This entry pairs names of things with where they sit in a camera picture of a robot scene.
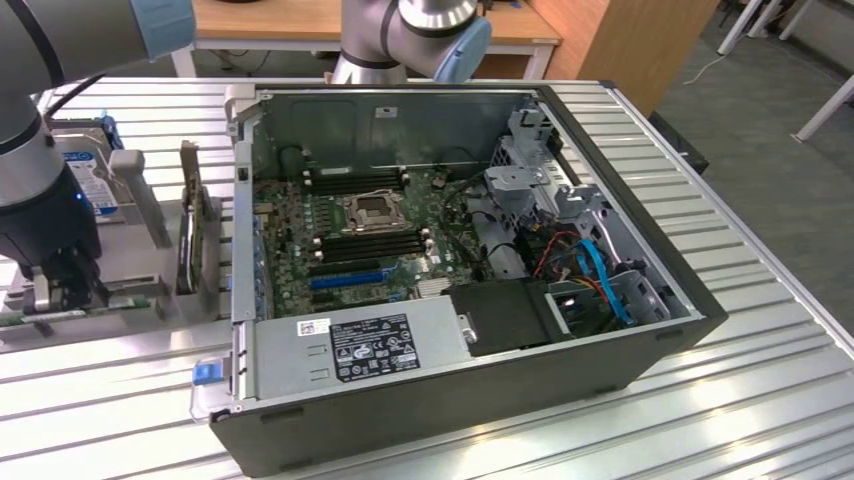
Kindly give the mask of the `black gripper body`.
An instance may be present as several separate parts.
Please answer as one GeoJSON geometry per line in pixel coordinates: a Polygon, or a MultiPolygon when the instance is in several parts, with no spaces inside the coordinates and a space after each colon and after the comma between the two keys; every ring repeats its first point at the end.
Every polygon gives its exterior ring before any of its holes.
{"type": "Polygon", "coordinates": [[[73,172],[62,172],[33,199],[2,208],[2,255],[42,265],[61,249],[79,247],[102,256],[94,208],[73,172]]]}

